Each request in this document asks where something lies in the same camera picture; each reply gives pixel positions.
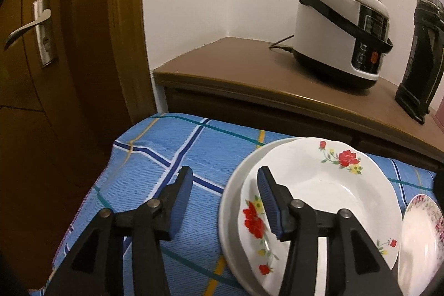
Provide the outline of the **pink floral rim plate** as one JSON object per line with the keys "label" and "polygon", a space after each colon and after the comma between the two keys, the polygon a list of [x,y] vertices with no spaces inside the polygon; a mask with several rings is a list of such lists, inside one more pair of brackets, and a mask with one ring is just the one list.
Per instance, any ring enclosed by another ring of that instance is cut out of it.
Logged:
{"label": "pink floral rim plate", "polygon": [[404,295],[420,295],[443,264],[443,214],[426,194],[409,202],[403,218],[398,284]]}

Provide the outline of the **plain white plate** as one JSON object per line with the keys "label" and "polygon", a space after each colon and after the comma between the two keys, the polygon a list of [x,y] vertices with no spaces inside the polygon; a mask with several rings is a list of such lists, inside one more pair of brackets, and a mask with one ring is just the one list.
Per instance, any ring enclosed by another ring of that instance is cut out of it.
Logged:
{"label": "plain white plate", "polygon": [[240,210],[240,192],[252,167],[268,152],[297,138],[275,140],[250,153],[233,171],[222,194],[218,211],[218,236],[226,263],[242,288],[249,295],[268,295],[248,263],[239,239],[237,218]]}

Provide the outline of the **blue checked tablecloth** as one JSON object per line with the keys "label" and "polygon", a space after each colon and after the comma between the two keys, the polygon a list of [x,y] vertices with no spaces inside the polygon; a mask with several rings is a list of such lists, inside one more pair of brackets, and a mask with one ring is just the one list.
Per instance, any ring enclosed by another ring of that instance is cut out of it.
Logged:
{"label": "blue checked tablecloth", "polygon": [[443,175],[159,114],[113,143],[42,295],[441,295]]}

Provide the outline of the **black thermos flask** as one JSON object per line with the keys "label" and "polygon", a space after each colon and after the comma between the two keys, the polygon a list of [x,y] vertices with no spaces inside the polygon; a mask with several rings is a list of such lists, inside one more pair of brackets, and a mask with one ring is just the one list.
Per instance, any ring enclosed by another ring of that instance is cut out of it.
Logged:
{"label": "black thermos flask", "polygon": [[422,125],[443,76],[443,3],[417,0],[414,26],[409,59],[395,101]]}

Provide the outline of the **left wooden door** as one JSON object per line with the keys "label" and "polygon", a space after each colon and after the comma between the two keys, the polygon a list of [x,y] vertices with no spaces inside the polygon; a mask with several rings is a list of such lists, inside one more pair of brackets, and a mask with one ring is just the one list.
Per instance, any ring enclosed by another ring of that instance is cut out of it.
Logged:
{"label": "left wooden door", "polygon": [[36,0],[1,3],[1,269],[42,286],[113,141],[156,108],[142,0],[50,0],[58,59],[42,68]]}

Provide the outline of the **brown wooden sideboard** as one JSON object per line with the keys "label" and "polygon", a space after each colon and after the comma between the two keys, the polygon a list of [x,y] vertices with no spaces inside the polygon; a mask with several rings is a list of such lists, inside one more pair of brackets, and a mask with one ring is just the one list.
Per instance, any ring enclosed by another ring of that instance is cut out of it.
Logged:
{"label": "brown wooden sideboard", "polygon": [[347,92],[263,41],[225,37],[179,55],[153,76],[171,112],[340,140],[430,170],[443,166],[443,132],[432,116],[423,125],[412,120],[395,102],[395,85],[380,80]]}

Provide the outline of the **white black rice cooker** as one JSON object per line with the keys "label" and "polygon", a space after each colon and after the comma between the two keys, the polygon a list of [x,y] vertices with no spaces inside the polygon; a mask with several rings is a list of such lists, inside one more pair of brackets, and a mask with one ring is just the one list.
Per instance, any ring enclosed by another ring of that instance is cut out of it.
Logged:
{"label": "white black rice cooker", "polygon": [[292,53],[317,79],[361,92],[379,80],[393,48],[380,0],[298,0]]}

